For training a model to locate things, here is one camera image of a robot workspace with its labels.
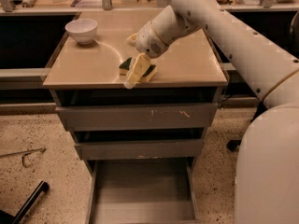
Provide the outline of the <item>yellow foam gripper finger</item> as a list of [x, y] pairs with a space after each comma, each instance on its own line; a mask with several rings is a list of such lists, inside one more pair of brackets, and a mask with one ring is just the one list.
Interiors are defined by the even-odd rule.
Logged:
[[131, 46], [134, 46], [135, 45], [135, 42], [136, 42], [136, 39], [137, 39], [137, 34], [132, 34], [130, 36], [128, 36], [126, 38], [126, 42], [131, 45]]
[[146, 53], [139, 53], [137, 56], [133, 57], [130, 62], [129, 72], [126, 75], [124, 87], [126, 89], [132, 89], [149, 68], [150, 56]]

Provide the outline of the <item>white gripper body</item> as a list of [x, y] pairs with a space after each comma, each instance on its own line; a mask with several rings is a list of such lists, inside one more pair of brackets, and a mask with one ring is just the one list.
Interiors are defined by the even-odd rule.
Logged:
[[152, 59], [160, 57], [168, 50], [168, 46], [157, 36], [150, 21], [137, 32], [135, 47]]

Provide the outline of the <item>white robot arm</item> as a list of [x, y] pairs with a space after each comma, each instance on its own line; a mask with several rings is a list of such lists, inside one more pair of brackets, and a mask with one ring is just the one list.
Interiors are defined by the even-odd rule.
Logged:
[[199, 29], [247, 82], [265, 111], [242, 138], [235, 174], [235, 224], [299, 224], [299, 64], [216, 0], [171, 0], [130, 40], [138, 50], [132, 88], [177, 39]]

